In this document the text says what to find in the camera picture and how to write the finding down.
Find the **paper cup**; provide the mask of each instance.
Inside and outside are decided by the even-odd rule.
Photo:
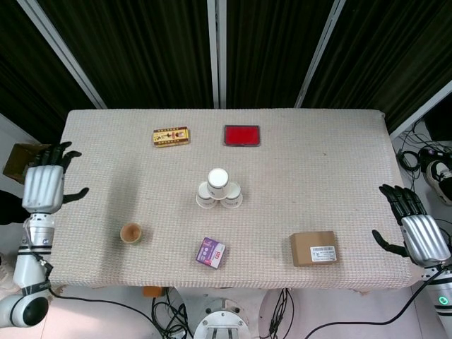
[[[242,201],[243,195],[240,185],[237,182],[231,182],[229,194],[220,202],[226,208],[237,208],[242,204]]]
[[[199,207],[202,208],[212,208],[215,207],[217,201],[212,198],[209,194],[209,190],[207,188],[207,182],[201,182],[198,187],[198,193],[196,194],[196,202]]]
[[[215,200],[226,198],[229,193],[229,175],[223,168],[214,168],[209,172],[207,188]]]
[[[141,227],[139,224],[130,222],[128,224],[125,224],[121,228],[119,236],[121,237],[121,240],[126,244],[137,244],[141,241],[143,231],[141,231]]]

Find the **purple package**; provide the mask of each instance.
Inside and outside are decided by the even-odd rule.
[[[216,242],[211,238],[204,238],[196,256],[196,261],[213,268],[218,268],[221,258],[225,253],[225,248],[226,246],[220,242]]]

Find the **robotic arm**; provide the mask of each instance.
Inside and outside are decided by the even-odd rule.
[[[427,291],[447,336],[452,338],[452,272],[449,262],[451,249],[444,241],[434,218],[427,215],[416,193],[388,185],[381,186],[380,192],[391,205],[405,246],[389,244],[376,230],[372,230],[372,234],[385,251],[410,257],[414,264],[423,267],[423,280],[442,272],[427,286]]]
[[[77,194],[63,195],[64,173],[72,158],[81,156],[76,151],[63,155],[70,145],[67,142],[46,149],[25,176],[22,207],[31,215],[23,225],[13,277],[22,294],[0,300],[0,328],[34,326],[47,315],[49,275],[53,269],[48,262],[54,236],[52,214],[63,203],[82,199],[89,190],[85,187]]]

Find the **dark curtain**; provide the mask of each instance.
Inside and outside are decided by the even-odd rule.
[[[333,0],[227,0],[227,108],[294,107]]]
[[[0,4],[0,113],[42,143],[56,143],[71,109],[91,101],[15,0]]]
[[[347,0],[302,106],[380,109],[392,132],[452,79],[451,62],[451,0]]]
[[[213,106],[206,1],[39,3],[108,108]]]

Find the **textured fabric tablecloth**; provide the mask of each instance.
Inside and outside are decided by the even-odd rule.
[[[222,144],[226,124],[261,127],[261,145]],[[154,129],[188,126],[189,145],[156,148]],[[381,184],[401,184],[383,114],[357,109],[108,109],[72,111],[63,141],[83,156],[65,193],[88,195],[55,215],[52,280],[77,285],[344,287],[410,285],[407,259],[381,249],[371,230],[402,244]],[[242,186],[236,210],[197,206],[214,167]],[[119,230],[137,222],[138,245]],[[340,262],[297,268],[289,236],[333,230]],[[218,270],[195,261],[204,237],[226,244]]]

